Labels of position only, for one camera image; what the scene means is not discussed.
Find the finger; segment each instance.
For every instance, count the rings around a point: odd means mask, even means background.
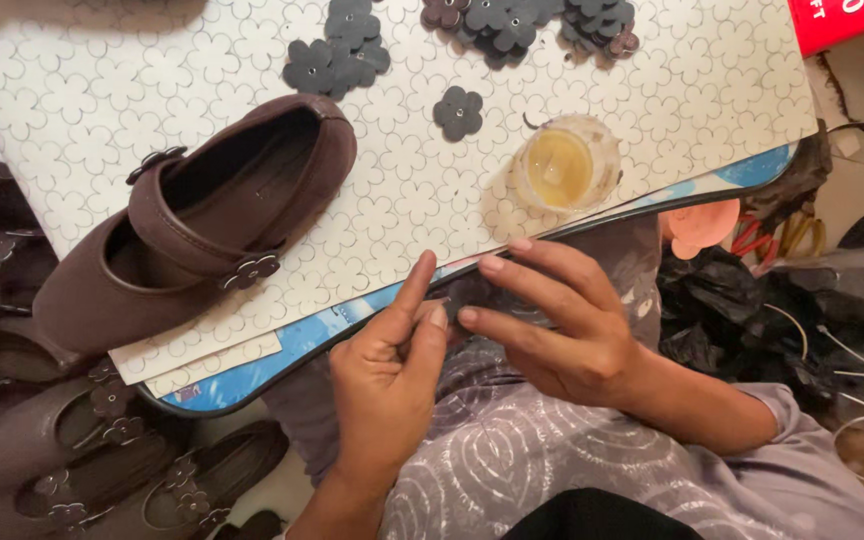
[[[519,238],[509,242],[509,251],[518,259],[545,270],[565,282],[590,304],[625,315],[622,300],[599,263],[566,244]]]
[[[574,339],[524,323],[512,315],[483,307],[463,307],[458,319],[473,334],[521,352],[546,367],[565,367],[576,362],[579,347]]]
[[[599,309],[552,277],[492,254],[479,259],[479,272],[496,286],[538,306],[570,336],[588,336],[597,330]]]
[[[412,317],[413,324],[418,324],[419,321],[423,320],[428,313],[435,310],[436,306],[441,306],[449,300],[448,298],[437,298],[435,300],[424,300],[422,303],[418,305],[418,309],[415,310],[415,314]]]
[[[389,345],[401,345],[412,335],[414,317],[432,281],[435,264],[435,253],[423,251],[395,299],[352,338],[361,354],[373,355]]]
[[[434,393],[446,359],[446,309],[437,305],[418,322],[412,349],[402,366],[403,381],[416,391]]]

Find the shoe strap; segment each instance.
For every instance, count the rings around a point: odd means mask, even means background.
[[[162,196],[162,175],[178,157],[141,172],[128,199],[128,220],[139,239],[187,272],[215,280],[223,289],[247,289],[279,269],[278,250],[243,251],[198,234],[175,215]]]

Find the clear plastic cup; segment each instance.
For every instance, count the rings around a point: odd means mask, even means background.
[[[591,210],[618,186],[618,143],[593,116],[570,114],[546,122],[512,160],[515,190],[526,204],[548,211]]]

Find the small table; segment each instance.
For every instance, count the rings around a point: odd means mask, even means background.
[[[670,185],[590,216],[582,222],[551,231],[546,239],[560,239],[633,216],[742,197],[779,178],[798,147],[799,143],[780,146],[701,177]],[[439,267],[435,280],[442,280],[464,269],[472,270],[471,266],[480,257],[481,254]],[[282,344],[281,351],[212,375],[163,398],[153,398],[144,384],[139,384],[138,388],[147,399],[177,416],[208,418],[237,411],[293,370],[329,350],[334,343],[354,334],[367,319],[390,304],[401,285],[389,285],[284,325],[275,331]]]

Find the woman's left hand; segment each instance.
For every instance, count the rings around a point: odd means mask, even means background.
[[[388,489],[426,436],[448,323],[440,303],[423,303],[435,267],[435,254],[424,252],[395,300],[329,353],[339,417],[335,469],[344,477]]]

